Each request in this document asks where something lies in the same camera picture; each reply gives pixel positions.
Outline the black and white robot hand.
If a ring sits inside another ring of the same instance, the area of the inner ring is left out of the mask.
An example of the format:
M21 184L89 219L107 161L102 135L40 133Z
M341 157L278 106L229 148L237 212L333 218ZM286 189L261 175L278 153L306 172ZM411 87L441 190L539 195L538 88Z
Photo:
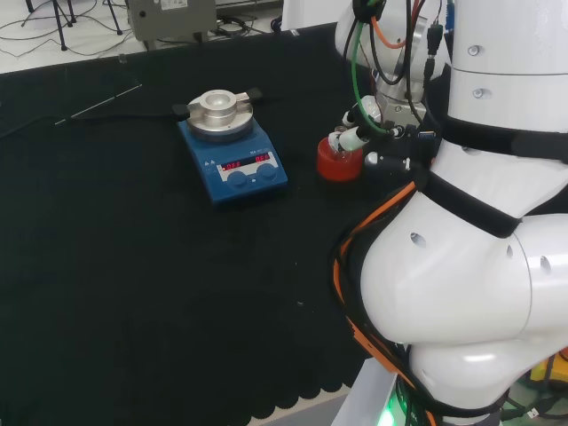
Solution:
M334 161L360 156L368 170L409 172L428 165L436 155L441 137L421 130L403 105L383 95L366 95L343 117L343 124L327 137L324 147Z

